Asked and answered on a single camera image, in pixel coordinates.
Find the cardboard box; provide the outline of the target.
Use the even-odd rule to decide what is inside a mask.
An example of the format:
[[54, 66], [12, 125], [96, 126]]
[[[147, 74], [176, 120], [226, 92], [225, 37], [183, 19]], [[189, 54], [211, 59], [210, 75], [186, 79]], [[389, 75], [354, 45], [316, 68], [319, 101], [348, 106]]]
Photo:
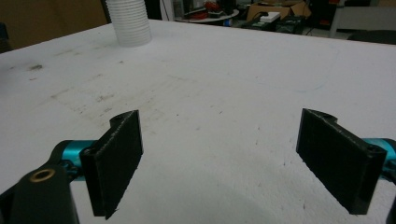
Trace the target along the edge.
[[260, 0], [249, 6], [247, 20], [253, 20], [259, 12], [279, 12], [281, 19], [289, 15], [304, 16], [305, 18], [312, 15], [305, 0]]

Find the round white table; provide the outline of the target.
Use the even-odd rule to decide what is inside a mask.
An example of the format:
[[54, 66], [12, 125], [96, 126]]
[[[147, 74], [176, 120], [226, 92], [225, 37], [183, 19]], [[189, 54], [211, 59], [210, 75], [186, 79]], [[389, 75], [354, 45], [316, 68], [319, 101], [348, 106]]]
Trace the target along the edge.
[[214, 22], [214, 21], [224, 21], [224, 20], [229, 20], [239, 14], [238, 9], [234, 9], [233, 13], [231, 15], [223, 15], [220, 16], [219, 18], [205, 18], [202, 20], [193, 20], [193, 19], [182, 19], [182, 18], [175, 18], [175, 21], [180, 21], [180, 22], [189, 22], [189, 23], [208, 23], [208, 22]]

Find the stack of white plastic cups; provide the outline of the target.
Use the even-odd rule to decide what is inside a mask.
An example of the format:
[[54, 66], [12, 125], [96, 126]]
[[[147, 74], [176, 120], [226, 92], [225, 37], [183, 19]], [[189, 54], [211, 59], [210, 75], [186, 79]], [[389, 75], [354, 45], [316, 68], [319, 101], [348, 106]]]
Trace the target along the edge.
[[106, 0], [116, 37], [122, 47], [146, 45], [151, 40], [144, 0]]

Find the small white box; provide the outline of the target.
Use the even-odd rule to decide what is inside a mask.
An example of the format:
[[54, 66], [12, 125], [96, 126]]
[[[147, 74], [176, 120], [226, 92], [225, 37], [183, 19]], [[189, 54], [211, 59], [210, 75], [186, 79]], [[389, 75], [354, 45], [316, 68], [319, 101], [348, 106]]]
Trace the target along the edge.
[[280, 18], [279, 12], [263, 12], [260, 17], [260, 22], [273, 22]]

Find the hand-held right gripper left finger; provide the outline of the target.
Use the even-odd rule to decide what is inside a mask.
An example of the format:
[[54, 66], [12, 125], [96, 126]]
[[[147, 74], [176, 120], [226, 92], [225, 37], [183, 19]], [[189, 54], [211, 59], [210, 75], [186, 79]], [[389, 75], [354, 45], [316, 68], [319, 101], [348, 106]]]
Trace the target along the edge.
[[139, 111], [110, 120], [110, 128], [80, 153], [93, 214], [109, 219], [117, 210], [143, 155]]

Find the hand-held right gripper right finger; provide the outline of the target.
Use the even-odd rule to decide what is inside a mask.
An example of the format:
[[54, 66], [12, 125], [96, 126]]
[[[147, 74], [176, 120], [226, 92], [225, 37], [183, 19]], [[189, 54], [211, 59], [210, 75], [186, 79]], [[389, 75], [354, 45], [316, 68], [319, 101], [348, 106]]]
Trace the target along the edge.
[[296, 152], [351, 215], [368, 212], [387, 151], [343, 128], [337, 118], [303, 109]]

